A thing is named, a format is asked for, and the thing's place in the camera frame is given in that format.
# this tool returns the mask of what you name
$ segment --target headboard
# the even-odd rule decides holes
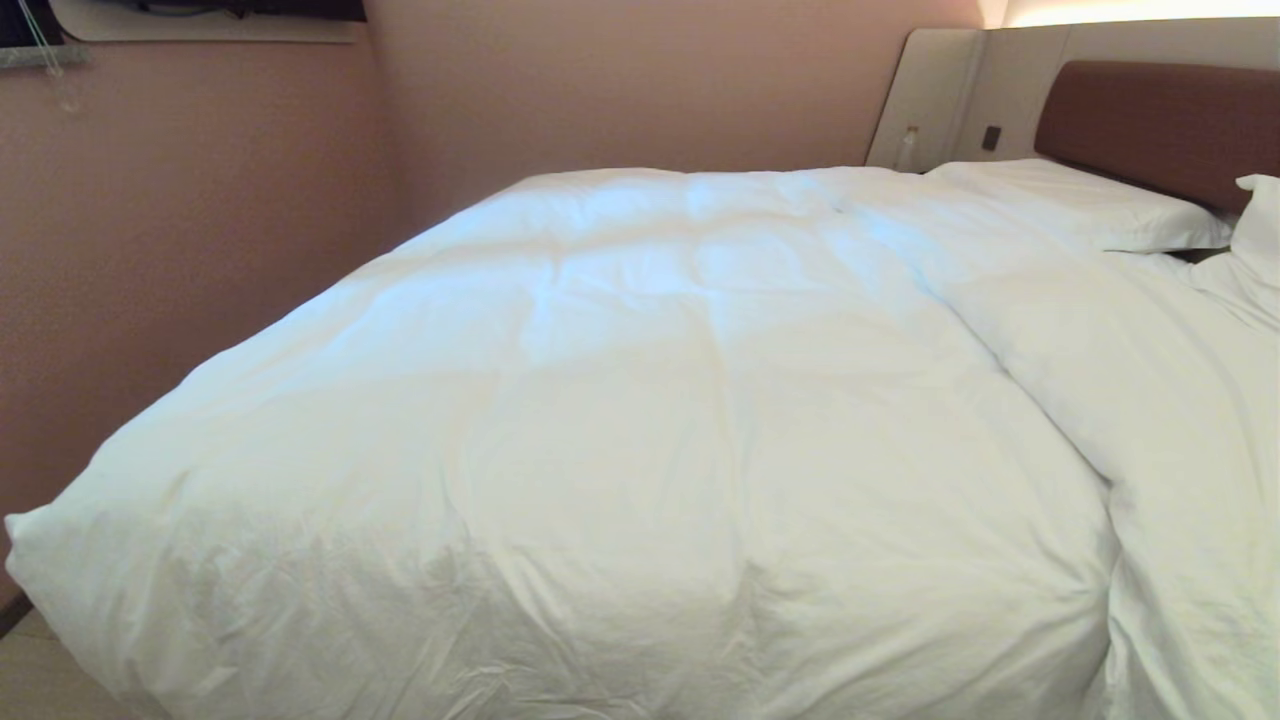
[[[1235,178],[1280,176],[1280,72],[1074,61],[1044,102],[1036,151],[1242,213]]]

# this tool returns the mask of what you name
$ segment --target bed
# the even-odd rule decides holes
[[[204,364],[6,568],[142,717],[1276,717],[1277,118],[1073,63],[1056,161],[531,178]]]

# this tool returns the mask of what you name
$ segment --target wall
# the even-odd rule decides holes
[[[860,164],[908,33],[984,23],[978,0],[366,6],[420,227],[545,172]]]
[[[0,74],[0,515],[407,232],[367,42],[92,51]]]

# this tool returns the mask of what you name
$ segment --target pillow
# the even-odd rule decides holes
[[[1231,238],[1231,251],[1192,268],[1190,282],[1245,323],[1280,332],[1280,178],[1249,176],[1253,191]]]
[[[1217,249],[1231,237],[1231,227],[1199,205],[1050,160],[950,163],[928,174],[1098,250]]]

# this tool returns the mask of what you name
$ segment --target white duvet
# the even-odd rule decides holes
[[[1042,224],[526,181],[206,363],[8,568],[150,717],[1275,717],[1275,337]]]

